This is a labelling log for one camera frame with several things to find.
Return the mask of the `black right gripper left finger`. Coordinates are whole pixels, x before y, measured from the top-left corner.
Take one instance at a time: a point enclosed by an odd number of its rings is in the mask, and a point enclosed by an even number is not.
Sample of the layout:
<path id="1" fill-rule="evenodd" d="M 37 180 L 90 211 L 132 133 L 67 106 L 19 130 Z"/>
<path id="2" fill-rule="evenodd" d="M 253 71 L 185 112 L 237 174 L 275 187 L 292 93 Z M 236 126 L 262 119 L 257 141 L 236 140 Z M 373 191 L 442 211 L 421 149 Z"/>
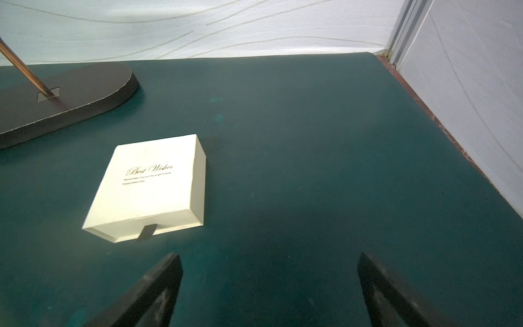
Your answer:
<path id="1" fill-rule="evenodd" d="M 181 258 L 168 254 L 86 326 L 169 326 L 183 277 Z"/>

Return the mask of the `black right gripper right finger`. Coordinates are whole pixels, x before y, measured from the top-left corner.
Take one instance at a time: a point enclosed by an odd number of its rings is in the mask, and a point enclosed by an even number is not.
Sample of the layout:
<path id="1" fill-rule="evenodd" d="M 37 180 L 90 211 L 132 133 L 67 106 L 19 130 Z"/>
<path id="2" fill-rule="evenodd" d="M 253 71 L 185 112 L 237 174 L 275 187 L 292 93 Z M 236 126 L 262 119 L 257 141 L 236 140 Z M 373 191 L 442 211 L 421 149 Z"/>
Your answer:
<path id="1" fill-rule="evenodd" d="M 358 276 L 373 326 L 457 326 L 378 256 L 362 252 Z"/>

